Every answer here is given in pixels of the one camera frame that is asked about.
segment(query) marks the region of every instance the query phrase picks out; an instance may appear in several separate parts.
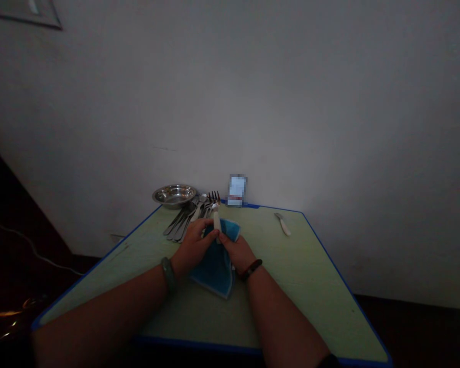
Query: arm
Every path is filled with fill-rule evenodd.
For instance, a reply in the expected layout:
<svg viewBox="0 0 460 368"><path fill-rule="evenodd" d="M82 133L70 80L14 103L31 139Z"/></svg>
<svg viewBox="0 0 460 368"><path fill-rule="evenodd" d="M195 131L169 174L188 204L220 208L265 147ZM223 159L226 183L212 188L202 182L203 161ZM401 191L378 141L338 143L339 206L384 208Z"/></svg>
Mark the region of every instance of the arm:
<svg viewBox="0 0 460 368"><path fill-rule="evenodd" d="M220 241L238 274L256 260L242 236L233 243L221 233ZM259 266L250 275L247 287L264 360L269 368L317 367L331 354L312 324L264 266Z"/></svg>
<svg viewBox="0 0 460 368"><path fill-rule="evenodd" d="M177 279L186 276L203 258L218 236L213 231L201 239L212 219L191 223L180 248L171 258ZM162 305L168 287L162 266L67 312L33 333L37 365L91 367L104 362L127 343Z"/></svg>

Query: blue table edge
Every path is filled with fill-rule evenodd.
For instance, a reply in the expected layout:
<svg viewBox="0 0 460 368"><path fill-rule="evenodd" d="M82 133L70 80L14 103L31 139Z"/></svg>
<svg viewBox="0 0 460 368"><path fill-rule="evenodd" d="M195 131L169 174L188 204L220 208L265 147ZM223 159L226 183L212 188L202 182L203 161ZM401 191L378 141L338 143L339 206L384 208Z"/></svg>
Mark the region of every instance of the blue table edge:
<svg viewBox="0 0 460 368"><path fill-rule="evenodd" d="M50 306L48 306L45 310L41 312L40 315L32 322L32 331L36 331L41 327L41 319L43 316L48 313L48 311L51 310L65 295L67 295L77 284L79 284L89 273L92 272L94 268L96 268L102 261L104 261L105 258L107 258L117 247L119 247L126 239L128 239L131 234L133 234L143 223L148 220L155 212L157 212L162 205L158 206L146 219L144 219L137 227L135 227L122 241L120 241L118 244L116 244L103 258L101 258L94 267L92 267L86 274L84 274L81 278L79 278L73 285L71 285L70 288L68 288L67 291L65 291L62 295L60 295ZM387 355L387 362L379 362L379 361L372 361L372 360L362 360L362 359L350 359L350 358L341 358L337 357L339 360L339 363L342 365L347 365L347 366L359 366L359 367L382 367L382 368L392 368L393 363L392 363L392 357L390 356L390 353L388 352L387 348L385 347L385 344L383 343L382 339L380 336L378 336L377 331L372 326L372 323L364 313L362 307L359 305L358 301L354 297L354 294L351 292L351 289L349 288L348 284L342 277L341 273L339 272L339 269L337 268L336 264L332 260L331 256L327 252L327 249L324 247L322 244L320 238L318 237L317 233L313 229L312 225L307 219L307 216L301 211L295 211L295 210L287 210L287 209L282 209L282 208L277 208L277 207L269 207L269 206L263 206L263 205L257 205L257 204L250 204L246 203L242 206L243 208L253 208L253 209L258 209L259 207L266 207L266 208L272 208L275 210L282 210L282 211L290 211L290 212L298 212L303 215L305 220L307 221L307 224L310 226L312 229L313 233L315 234L316 238L318 239L318 242L324 249L324 251L327 254L327 257L329 257L329 260L331 263L334 265L334 268L336 269L337 273L341 277L342 282L346 285L349 293L353 297L354 302L358 306L359 310L363 314L364 318L368 322L368 325L372 329L373 333L375 334L376 338L382 345L383 350L385 351ZM167 345L167 346L177 346L177 347L182 347L182 348L190 348L190 349L203 349L203 350L213 350L213 351L221 351L225 353L242 353L242 354L252 354L252 355L261 355L262 350L261 349L254 349L254 348L246 348L246 347L238 347L238 346L231 346L231 345L222 345L222 344L216 344L216 343L208 343L208 342L195 342L195 341L186 341L186 340L178 340L178 339L167 339L167 338L161 338L161 337L149 337L149 336L136 336L134 338L134 341L137 342L148 342L152 344L162 344L162 345Z"/></svg>

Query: spoon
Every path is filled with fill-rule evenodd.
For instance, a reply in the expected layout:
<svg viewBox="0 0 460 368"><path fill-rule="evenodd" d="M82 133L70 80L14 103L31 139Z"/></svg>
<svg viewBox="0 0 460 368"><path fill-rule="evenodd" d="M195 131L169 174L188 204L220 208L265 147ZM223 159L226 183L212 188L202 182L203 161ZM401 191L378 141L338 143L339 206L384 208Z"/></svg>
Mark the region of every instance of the spoon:
<svg viewBox="0 0 460 368"><path fill-rule="evenodd" d="M218 213L219 208L220 208L220 205L218 203L214 203L211 206L212 211L215 211L213 214L213 227L221 231L220 214ZM221 244L220 239L216 238L216 243Z"/></svg>
<svg viewBox="0 0 460 368"><path fill-rule="evenodd" d="M194 222L198 219L199 213L201 211L201 206L206 202L207 199L208 196L204 193L199 196L198 207L196 208L196 212L194 213L193 217L191 217L191 222Z"/></svg>

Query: hand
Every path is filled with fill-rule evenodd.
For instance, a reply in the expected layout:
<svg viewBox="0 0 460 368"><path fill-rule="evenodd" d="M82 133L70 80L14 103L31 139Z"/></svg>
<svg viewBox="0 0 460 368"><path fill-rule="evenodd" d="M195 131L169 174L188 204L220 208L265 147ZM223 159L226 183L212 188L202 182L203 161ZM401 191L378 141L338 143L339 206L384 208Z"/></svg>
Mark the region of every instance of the hand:
<svg viewBox="0 0 460 368"><path fill-rule="evenodd" d="M203 230L212 224L213 219L198 219L189 224L182 244L171 258L172 269L177 278L189 273L201 262L206 250L220 233L219 230L215 229L201 238Z"/></svg>
<svg viewBox="0 0 460 368"><path fill-rule="evenodd" d="M238 274L245 272L257 259L242 235L234 243L224 233L221 233L220 241L228 252Z"/></svg>

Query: bracelet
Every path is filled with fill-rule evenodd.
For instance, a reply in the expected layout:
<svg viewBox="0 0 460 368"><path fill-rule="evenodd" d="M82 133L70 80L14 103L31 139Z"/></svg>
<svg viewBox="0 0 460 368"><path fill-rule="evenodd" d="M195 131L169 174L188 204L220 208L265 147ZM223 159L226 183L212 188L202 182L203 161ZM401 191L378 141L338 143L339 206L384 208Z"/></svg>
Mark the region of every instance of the bracelet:
<svg viewBox="0 0 460 368"><path fill-rule="evenodd" d="M253 274L253 272L255 270L257 270L257 268L262 265L262 260L259 259L259 260L255 260L254 262L252 262L252 264L245 270L245 272L243 272L239 277L240 279L243 281L243 282L246 282L247 279L250 277L250 275Z"/></svg>

